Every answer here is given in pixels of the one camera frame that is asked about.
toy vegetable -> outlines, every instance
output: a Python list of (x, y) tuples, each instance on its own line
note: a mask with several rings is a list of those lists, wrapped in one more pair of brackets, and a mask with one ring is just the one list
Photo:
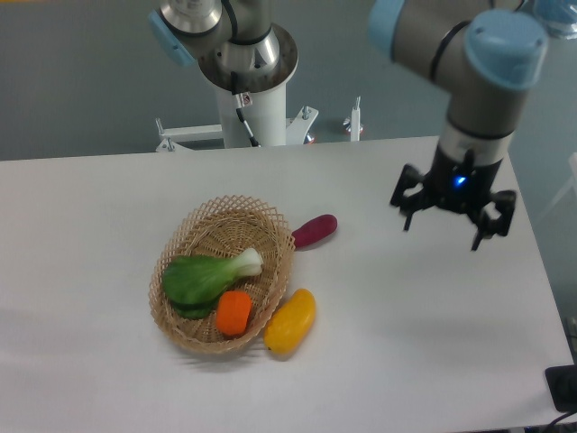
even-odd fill
[(226, 291), (218, 301), (216, 329), (226, 336), (244, 333), (251, 314), (252, 301), (244, 291)]
[(243, 277), (259, 275), (262, 264), (262, 257), (254, 248), (233, 258), (179, 256), (162, 274), (162, 288), (177, 313), (202, 318), (210, 314), (231, 285)]
[(264, 345), (274, 354), (289, 354), (303, 340), (315, 315), (315, 297), (307, 289), (298, 289), (270, 319), (264, 329)]

light blue joint cap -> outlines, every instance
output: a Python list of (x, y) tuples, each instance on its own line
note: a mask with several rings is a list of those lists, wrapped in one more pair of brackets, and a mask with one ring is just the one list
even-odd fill
[(465, 54), (491, 83), (526, 90), (539, 79), (547, 52), (545, 29), (527, 14), (492, 9), (472, 21), (465, 34)]
[(151, 25), (156, 40), (164, 52), (166, 52), (175, 63), (179, 66), (190, 66), (195, 63), (195, 59), (170, 31), (156, 11), (152, 11), (148, 15), (148, 22)]
[(393, 43), (405, 0), (377, 0), (369, 15), (369, 39), (387, 57), (393, 59)]

metal stand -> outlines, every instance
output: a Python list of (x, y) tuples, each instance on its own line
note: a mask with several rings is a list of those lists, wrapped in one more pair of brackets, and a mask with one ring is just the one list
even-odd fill
[[(294, 119), (287, 119), (287, 145), (307, 144), (314, 141), (310, 128), (318, 117), (318, 110), (303, 106)], [(223, 128), (220, 124), (190, 126), (164, 129), (159, 118), (156, 119), (160, 144), (156, 152), (191, 151), (179, 143), (193, 143), (205, 140), (222, 140)]]

black cable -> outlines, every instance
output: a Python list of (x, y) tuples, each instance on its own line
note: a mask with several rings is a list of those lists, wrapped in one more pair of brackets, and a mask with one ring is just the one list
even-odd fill
[[(236, 72), (231, 72), (231, 90), (233, 95), (238, 95), (241, 93), (238, 89), (238, 74)], [(249, 141), (251, 142), (251, 147), (261, 147), (261, 144), (257, 141), (256, 138), (254, 138), (252, 129), (244, 118), (243, 110), (240, 107), (236, 108), (236, 116), (238, 117), (238, 120), (241, 121), (241, 124), (244, 125), (244, 129), (246, 130), (246, 133), (249, 136)]]
[(555, 418), (553, 421), (551, 421), (551, 423), (547, 427), (545, 427), (545, 430), (543, 430), (543, 433), (551, 433), (553, 431), (553, 427), (555, 426), (555, 424), (557, 424), (559, 421), (563, 421), (565, 418), (569, 418), (572, 415), (575, 415), (576, 413), (577, 413), (577, 410), (574, 410), (573, 412), (564, 413), (559, 418)]

robot mount pillar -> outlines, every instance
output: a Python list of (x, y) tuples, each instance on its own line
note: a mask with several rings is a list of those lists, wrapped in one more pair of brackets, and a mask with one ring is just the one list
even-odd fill
[(158, 16), (153, 30), (165, 51), (182, 53), (183, 66), (196, 59), (215, 89), (224, 146), (285, 144), (286, 84), (298, 51), (272, 23), (270, 0), (164, 0)]

